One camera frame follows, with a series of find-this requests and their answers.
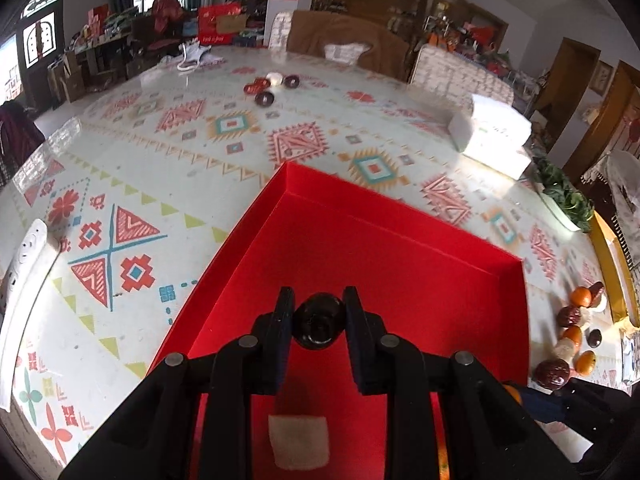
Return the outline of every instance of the chair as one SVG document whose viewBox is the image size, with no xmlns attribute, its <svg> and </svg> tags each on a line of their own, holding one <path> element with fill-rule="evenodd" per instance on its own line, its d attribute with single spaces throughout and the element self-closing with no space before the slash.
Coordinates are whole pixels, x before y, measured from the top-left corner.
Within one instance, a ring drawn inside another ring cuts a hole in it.
<svg viewBox="0 0 640 480">
<path fill-rule="evenodd" d="M 273 20 L 270 50 L 322 57 L 406 80 L 409 45 L 375 23 L 352 16 L 297 10 Z"/>
<path fill-rule="evenodd" d="M 292 11 L 279 12 L 273 20 L 271 37 L 269 38 L 270 50 L 286 50 L 287 40 L 291 32 Z M 355 65 L 360 54 L 369 49 L 365 43 L 350 43 L 346 45 L 329 44 L 324 48 L 324 58 L 338 63 Z"/>
<path fill-rule="evenodd" d="M 418 53 L 409 85 L 446 97 L 469 111 L 473 107 L 471 94 L 513 104 L 513 88 L 495 74 L 428 44 Z"/>
</svg>

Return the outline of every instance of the white tissue box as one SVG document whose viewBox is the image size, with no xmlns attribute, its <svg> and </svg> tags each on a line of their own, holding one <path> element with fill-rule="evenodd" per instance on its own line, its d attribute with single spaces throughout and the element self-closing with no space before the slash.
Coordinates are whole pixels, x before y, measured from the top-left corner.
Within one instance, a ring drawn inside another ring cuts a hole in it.
<svg viewBox="0 0 640 480">
<path fill-rule="evenodd" d="M 457 112 L 449 123 L 449 132 L 458 149 L 471 147 L 495 149 L 496 146 L 521 147 L 531 135 L 531 123 L 505 103 L 473 94 L 471 116 Z"/>
</svg>

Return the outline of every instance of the wooden door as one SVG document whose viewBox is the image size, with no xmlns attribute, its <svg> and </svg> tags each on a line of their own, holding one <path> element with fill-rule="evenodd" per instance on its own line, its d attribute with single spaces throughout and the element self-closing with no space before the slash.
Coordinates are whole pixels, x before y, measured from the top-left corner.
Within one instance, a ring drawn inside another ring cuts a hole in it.
<svg viewBox="0 0 640 480">
<path fill-rule="evenodd" d="M 47 66 L 65 49 L 62 0 L 31 0 L 17 23 L 15 39 L 28 104 L 47 110 L 53 102 Z"/>
<path fill-rule="evenodd" d="M 569 38 L 562 40 L 545 89 L 535 105 L 547 119 L 547 151 L 556 143 L 580 104 L 599 57 L 600 51 L 592 46 Z"/>
<path fill-rule="evenodd" d="M 636 85 L 633 81 L 636 77 L 640 82 L 640 72 L 620 61 L 609 92 L 600 109 L 600 115 L 589 127 L 580 144 L 562 168 L 572 182 L 580 180 L 584 172 L 598 161 L 609 144 L 632 95 L 636 92 Z"/>
</svg>

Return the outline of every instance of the patterned tablecloth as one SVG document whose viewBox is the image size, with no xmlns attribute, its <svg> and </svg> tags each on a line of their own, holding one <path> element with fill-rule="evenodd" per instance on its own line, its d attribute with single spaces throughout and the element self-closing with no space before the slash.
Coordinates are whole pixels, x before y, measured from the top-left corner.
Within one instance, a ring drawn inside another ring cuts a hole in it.
<svg viewBox="0 0 640 480">
<path fill-rule="evenodd" d="M 17 405 L 64 465 L 144 377 L 228 232 L 284 160 L 296 160 L 433 214 L 523 260 L 530 361 L 550 355 L 554 315 L 601 279 L 587 236 L 566 231 L 525 180 L 456 152 L 450 112 L 397 81 L 285 53 L 219 47 L 189 75 L 158 66 L 119 86 L 42 146 L 0 195 L 0 271 L 34 218 L 62 253 L 16 363 Z M 299 74 L 260 108 L 242 87 Z M 590 379 L 619 385 L 608 310 Z M 576 460 L 587 441 L 546 430 Z"/>
</svg>

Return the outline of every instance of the red gift bag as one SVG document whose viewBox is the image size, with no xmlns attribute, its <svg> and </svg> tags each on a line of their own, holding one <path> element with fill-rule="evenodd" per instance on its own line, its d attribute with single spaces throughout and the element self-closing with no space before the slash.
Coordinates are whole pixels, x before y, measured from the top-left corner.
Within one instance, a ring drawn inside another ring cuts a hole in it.
<svg viewBox="0 0 640 480">
<path fill-rule="evenodd" d="M 201 45 L 231 44 L 233 34 L 219 34 L 216 28 L 218 16 L 234 16 L 240 14 L 240 4 L 212 5 L 198 9 L 198 40 Z"/>
</svg>

